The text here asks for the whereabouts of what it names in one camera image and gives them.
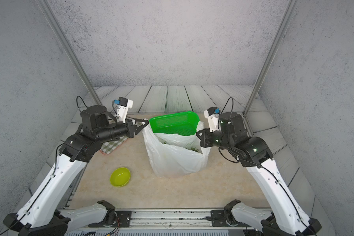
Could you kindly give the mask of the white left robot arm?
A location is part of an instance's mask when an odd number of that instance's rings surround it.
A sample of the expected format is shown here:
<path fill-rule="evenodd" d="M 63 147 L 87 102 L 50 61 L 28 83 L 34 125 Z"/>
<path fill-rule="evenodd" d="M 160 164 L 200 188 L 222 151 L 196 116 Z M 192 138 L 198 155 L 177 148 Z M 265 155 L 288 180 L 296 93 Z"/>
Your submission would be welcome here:
<path fill-rule="evenodd" d="M 58 209 L 65 192 L 87 166 L 103 143 L 121 137 L 133 138 L 148 120 L 127 118 L 125 112 L 114 116 L 102 105 L 81 111 L 82 123 L 76 133 L 57 148 L 56 160 L 33 196 L 17 213 L 4 219 L 8 230 L 20 236 L 63 236 L 88 225 L 120 227 L 116 208 L 101 200 L 75 210 Z"/>

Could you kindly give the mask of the green unripe pineapple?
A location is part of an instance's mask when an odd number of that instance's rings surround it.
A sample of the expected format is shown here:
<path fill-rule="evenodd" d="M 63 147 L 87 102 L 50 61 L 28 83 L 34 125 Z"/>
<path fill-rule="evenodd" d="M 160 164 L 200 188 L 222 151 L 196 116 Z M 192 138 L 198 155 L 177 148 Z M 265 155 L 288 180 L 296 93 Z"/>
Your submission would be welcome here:
<path fill-rule="evenodd" d="M 162 144 L 164 145 L 172 145 L 172 146 L 177 146 L 177 147 L 182 147 L 190 151 L 194 151 L 197 153 L 201 153 L 202 151 L 194 145 L 193 142 L 167 142 L 167 141 L 161 141 Z"/>

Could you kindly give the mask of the white lemon print plastic bag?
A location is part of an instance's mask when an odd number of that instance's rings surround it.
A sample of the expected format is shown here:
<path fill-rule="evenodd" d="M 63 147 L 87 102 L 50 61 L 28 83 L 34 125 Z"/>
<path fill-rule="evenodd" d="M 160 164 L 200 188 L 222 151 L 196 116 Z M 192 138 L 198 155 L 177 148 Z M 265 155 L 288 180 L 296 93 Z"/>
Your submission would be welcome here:
<path fill-rule="evenodd" d="M 204 128 L 199 121 L 197 131 Z M 206 168 L 210 147 L 200 147 L 200 140 L 194 135 L 154 133 L 150 125 L 142 130 L 146 151 L 154 174 L 161 178 L 177 178 L 199 172 Z M 185 148 L 164 145 L 167 142 L 193 142 L 202 152 L 197 153 Z"/>

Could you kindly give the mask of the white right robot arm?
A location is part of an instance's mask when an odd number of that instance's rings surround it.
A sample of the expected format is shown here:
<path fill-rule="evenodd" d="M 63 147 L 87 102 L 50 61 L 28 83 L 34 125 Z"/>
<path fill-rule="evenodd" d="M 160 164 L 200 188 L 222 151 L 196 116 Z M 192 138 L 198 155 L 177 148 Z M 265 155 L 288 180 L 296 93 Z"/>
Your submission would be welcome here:
<path fill-rule="evenodd" d="M 315 236 L 322 228 L 299 206 L 277 168 L 273 154 L 260 137 L 249 137 L 243 118 L 219 108 L 204 111 L 209 127 L 196 133 L 200 147 L 227 150 L 232 163 L 240 163 L 261 188 L 272 211 L 266 212 L 233 200 L 224 207 L 229 226 L 246 224 L 265 236 Z"/>

